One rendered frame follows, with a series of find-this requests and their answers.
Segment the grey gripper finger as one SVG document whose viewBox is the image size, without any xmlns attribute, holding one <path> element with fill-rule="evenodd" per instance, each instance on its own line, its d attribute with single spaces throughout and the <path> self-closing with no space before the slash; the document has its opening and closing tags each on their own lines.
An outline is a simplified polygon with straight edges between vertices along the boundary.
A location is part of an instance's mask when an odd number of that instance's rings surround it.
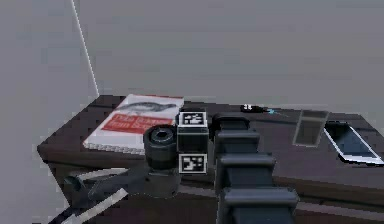
<svg viewBox="0 0 384 224">
<path fill-rule="evenodd" d="M 75 209 L 72 207 L 68 207 L 48 224 L 84 224 L 124 199 L 127 195 L 128 193 L 124 189 L 120 189 L 101 202 L 90 205 L 85 211 L 79 210 L 79 214 L 76 214 Z"/>
<path fill-rule="evenodd" d="M 127 172 L 126 168 L 71 172 L 64 178 L 64 182 L 87 200 L 104 200 L 108 197 L 121 200 L 128 193 L 123 189 L 116 176 L 121 176 L 125 172 Z"/>
</svg>

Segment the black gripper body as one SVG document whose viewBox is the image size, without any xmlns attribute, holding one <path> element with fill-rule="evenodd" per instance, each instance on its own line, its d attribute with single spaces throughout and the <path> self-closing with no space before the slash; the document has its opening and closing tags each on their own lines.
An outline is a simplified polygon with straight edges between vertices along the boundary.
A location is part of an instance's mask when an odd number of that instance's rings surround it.
<svg viewBox="0 0 384 224">
<path fill-rule="evenodd" d="M 144 133 L 146 165 L 140 177 L 129 185 L 129 193 L 153 198 L 172 198 L 178 193 L 181 177 L 176 135 L 173 125 L 156 125 Z"/>
</svg>

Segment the dark brown chest of drawers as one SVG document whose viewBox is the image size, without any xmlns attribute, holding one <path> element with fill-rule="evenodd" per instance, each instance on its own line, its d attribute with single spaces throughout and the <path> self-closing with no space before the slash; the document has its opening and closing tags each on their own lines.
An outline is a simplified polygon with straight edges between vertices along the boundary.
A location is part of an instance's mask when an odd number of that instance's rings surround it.
<svg viewBox="0 0 384 224">
<path fill-rule="evenodd" d="M 69 201 L 75 192 L 64 183 L 72 172 L 131 167 L 143 157 L 88 150 L 84 140 L 121 102 L 102 95 L 75 115 L 38 147 Z M 274 179 L 294 188 L 300 197 L 297 224 L 384 224 L 384 167 L 346 164 L 323 138 L 316 148 L 292 143 L 299 114 L 285 110 L 279 116 L 252 114 L 250 121 L 261 135 L 259 148 L 277 160 Z M 217 202 L 211 192 L 213 177 L 187 176 L 185 185 L 200 187 L 200 196 L 179 194 L 172 199 L 133 196 L 122 200 L 85 224 L 215 224 Z"/>
</svg>

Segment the white and red book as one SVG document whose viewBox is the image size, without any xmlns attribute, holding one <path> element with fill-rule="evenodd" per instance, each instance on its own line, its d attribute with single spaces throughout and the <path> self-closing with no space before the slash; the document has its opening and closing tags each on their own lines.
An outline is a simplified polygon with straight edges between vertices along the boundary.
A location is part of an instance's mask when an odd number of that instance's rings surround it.
<svg viewBox="0 0 384 224">
<path fill-rule="evenodd" d="M 83 146 L 144 155 L 145 131 L 155 125 L 174 124 L 183 106 L 183 97 L 129 94 L 83 141 Z"/>
</svg>

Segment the black pen with blue tip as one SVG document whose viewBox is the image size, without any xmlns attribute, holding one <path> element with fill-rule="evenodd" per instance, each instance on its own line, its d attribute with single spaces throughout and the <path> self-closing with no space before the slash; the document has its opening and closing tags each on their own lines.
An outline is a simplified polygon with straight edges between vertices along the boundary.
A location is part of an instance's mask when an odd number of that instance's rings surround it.
<svg viewBox="0 0 384 224">
<path fill-rule="evenodd" d="M 266 107 L 261 107 L 257 105 L 251 105 L 251 104 L 244 104 L 240 106 L 240 111 L 243 113 L 268 113 L 268 114 L 275 114 L 275 115 L 280 115 L 282 116 L 282 113 L 277 112 L 274 109 L 271 108 L 266 108 Z"/>
</svg>

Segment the white-edged black smartphone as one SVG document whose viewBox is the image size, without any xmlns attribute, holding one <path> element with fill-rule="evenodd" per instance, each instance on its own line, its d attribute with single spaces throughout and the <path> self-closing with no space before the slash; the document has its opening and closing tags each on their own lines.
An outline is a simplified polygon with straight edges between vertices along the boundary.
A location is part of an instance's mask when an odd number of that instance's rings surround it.
<svg viewBox="0 0 384 224">
<path fill-rule="evenodd" d="M 384 166 L 384 160 L 347 122 L 328 121 L 324 133 L 343 161 Z"/>
</svg>

